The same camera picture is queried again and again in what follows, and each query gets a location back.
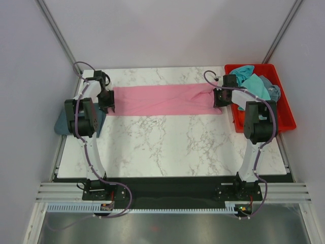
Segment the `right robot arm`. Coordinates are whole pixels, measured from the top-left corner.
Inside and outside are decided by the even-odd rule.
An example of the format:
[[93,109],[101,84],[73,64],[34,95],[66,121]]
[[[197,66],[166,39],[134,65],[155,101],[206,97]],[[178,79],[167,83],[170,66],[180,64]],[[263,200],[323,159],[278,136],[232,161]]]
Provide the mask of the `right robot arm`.
[[247,139],[243,163],[237,172],[239,183],[233,186],[233,196],[244,200],[251,194],[248,183],[258,181],[258,163],[264,153],[264,147],[278,132],[277,108],[275,101],[263,100],[247,89],[239,87],[235,75],[224,75],[215,79],[222,82],[216,85],[214,108],[236,104],[245,111],[244,136]]

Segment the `pink t shirt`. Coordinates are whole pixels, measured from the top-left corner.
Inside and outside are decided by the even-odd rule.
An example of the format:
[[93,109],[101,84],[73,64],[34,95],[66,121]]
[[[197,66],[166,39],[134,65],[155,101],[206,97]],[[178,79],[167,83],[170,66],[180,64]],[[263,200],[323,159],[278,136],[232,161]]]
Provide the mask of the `pink t shirt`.
[[115,87],[114,116],[220,115],[207,83]]

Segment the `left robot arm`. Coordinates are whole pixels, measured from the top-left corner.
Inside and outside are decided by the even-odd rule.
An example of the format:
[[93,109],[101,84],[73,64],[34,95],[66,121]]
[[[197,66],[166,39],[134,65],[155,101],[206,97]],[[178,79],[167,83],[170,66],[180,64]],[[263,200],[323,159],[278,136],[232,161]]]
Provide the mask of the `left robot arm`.
[[100,119],[94,100],[98,101],[99,110],[104,115],[108,114],[109,109],[115,111],[114,91],[107,90],[109,84],[109,76],[102,70],[95,70],[92,77],[84,79],[81,92],[64,102],[68,130],[78,139],[86,165],[84,191],[93,191],[101,200],[108,199],[112,191],[105,184],[106,171],[101,163],[96,141]]

